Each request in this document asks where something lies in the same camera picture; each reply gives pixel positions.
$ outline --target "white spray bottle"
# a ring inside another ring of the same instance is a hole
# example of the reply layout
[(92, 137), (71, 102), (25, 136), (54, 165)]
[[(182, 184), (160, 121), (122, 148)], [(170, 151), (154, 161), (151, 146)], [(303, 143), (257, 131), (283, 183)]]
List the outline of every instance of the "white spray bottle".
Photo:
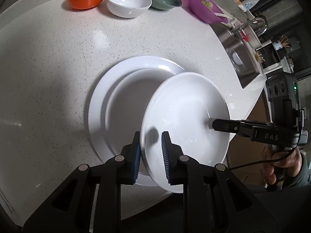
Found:
[(253, 8), (260, 0), (244, 0), (242, 2), (243, 6), (247, 9), (250, 10)]

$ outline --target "purple container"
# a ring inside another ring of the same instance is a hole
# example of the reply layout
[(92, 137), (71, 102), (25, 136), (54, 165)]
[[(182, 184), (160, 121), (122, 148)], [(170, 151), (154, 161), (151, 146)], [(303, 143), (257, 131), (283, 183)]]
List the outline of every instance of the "purple container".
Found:
[(214, 14), (221, 13), (221, 9), (212, 1), (206, 0), (213, 4), (212, 11), (209, 10), (202, 2), (202, 0), (188, 0), (188, 6), (191, 9), (192, 13), (195, 14), (199, 19), (205, 23), (228, 23), (228, 19), (225, 17), (219, 17)]

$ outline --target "cable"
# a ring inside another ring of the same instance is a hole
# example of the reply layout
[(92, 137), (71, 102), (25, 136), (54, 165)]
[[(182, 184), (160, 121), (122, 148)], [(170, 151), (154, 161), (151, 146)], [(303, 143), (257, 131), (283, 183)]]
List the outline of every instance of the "cable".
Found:
[(286, 159), (287, 157), (289, 157), (294, 152), (295, 149), (296, 149), (296, 147), (291, 149), (287, 155), (285, 155), (285, 156), (283, 156), (281, 158), (278, 158), (278, 159), (260, 160), (260, 161), (256, 161), (256, 162), (253, 162), (253, 163), (248, 163), (248, 164), (245, 164), (245, 165), (235, 166), (235, 167), (229, 168), (229, 170), (235, 170), (235, 169), (239, 169), (239, 168), (242, 168), (242, 167), (252, 166), (252, 165), (257, 165), (257, 164), (263, 164), (263, 163), (278, 162), (278, 161), (281, 161), (281, 160)]
[[(301, 138), (301, 134), (302, 134), (302, 130), (303, 130), (303, 123), (298, 126), (298, 132), (299, 132), (299, 137), (298, 137), (298, 142), (297, 142), (297, 146), (300, 142), (300, 138)], [(274, 163), (274, 162), (279, 162), (283, 159), (286, 159), (287, 157), (289, 157), (293, 152), (294, 150), (297, 148), (297, 146), (295, 148), (292, 148), (289, 153), (281, 158), (278, 158), (278, 159), (270, 159), (270, 160), (260, 160), (260, 161), (256, 161), (256, 162), (253, 162), (253, 163), (248, 163), (248, 164), (245, 164), (245, 165), (240, 165), (240, 166), (235, 166), (235, 167), (232, 167), (232, 168), (229, 168), (229, 170), (235, 170), (235, 169), (239, 169), (239, 168), (242, 168), (242, 167), (246, 167), (246, 166), (253, 166), (253, 165), (257, 165), (257, 164), (264, 164), (264, 163)]]

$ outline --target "large white plate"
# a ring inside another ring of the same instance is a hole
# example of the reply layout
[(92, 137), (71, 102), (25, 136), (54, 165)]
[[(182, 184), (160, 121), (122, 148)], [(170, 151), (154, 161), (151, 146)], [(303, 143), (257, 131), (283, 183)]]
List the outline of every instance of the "large white plate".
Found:
[[(107, 143), (118, 155), (142, 128), (142, 119), (158, 87), (175, 74), (159, 68), (146, 68), (126, 76), (113, 90), (106, 106)], [(139, 173), (149, 175), (140, 161)]]
[(227, 104), (218, 88), (196, 73), (177, 74), (161, 84), (151, 98), (142, 122), (142, 159), (150, 177), (160, 187), (182, 193), (182, 185), (168, 184), (161, 147), (161, 134), (183, 153), (204, 165), (223, 162), (230, 133), (209, 127), (210, 118), (229, 119)]
[[(170, 60), (155, 56), (138, 56), (121, 61), (101, 78), (90, 101), (88, 121), (91, 141), (98, 156), (104, 163), (115, 156), (107, 142), (107, 131), (105, 128), (105, 112), (109, 97), (124, 77), (144, 68), (160, 68), (171, 71), (174, 74), (184, 72), (183, 68)], [(146, 186), (157, 186), (150, 176), (144, 174), (138, 174), (136, 183)]]

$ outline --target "human hand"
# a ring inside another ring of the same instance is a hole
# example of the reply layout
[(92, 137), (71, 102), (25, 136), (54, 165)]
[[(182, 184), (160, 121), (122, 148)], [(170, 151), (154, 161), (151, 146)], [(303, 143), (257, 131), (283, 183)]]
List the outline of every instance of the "human hand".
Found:
[[(272, 154), (269, 145), (266, 145), (262, 149), (262, 158), (264, 160), (278, 159), (287, 154), (288, 152), (277, 152), (275, 154)], [(287, 175), (289, 177), (296, 177), (300, 171), (301, 165), (302, 165), (301, 154), (299, 149), (296, 148), (290, 156), (281, 161), (262, 164), (260, 173), (267, 183), (273, 185), (276, 182), (276, 175), (274, 174), (275, 166), (287, 168)]]

